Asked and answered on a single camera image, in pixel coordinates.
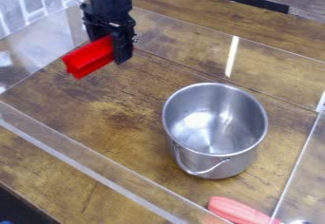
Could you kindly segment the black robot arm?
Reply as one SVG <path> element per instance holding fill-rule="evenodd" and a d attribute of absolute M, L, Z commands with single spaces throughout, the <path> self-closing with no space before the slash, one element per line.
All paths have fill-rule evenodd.
<path fill-rule="evenodd" d="M 88 0 L 80 5 L 91 42 L 112 38 L 113 61 L 120 65 L 132 58 L 136 21 L 129 15 L 132 0 Z"/>

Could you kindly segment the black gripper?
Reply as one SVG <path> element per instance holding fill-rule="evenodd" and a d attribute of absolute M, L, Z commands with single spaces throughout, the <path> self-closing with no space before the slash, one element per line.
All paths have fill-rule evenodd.
<path fill-rule="evenodd" d="M 97 15 L 89 3 L 83 3 L 80 9 L 88 39 L 93 42 L 105 36 L 112 36 L 113 61 L 120 65 L 132 58 L 133 54 L 135 19 L 128 13 L 123 13 L 120 17 Z"/>

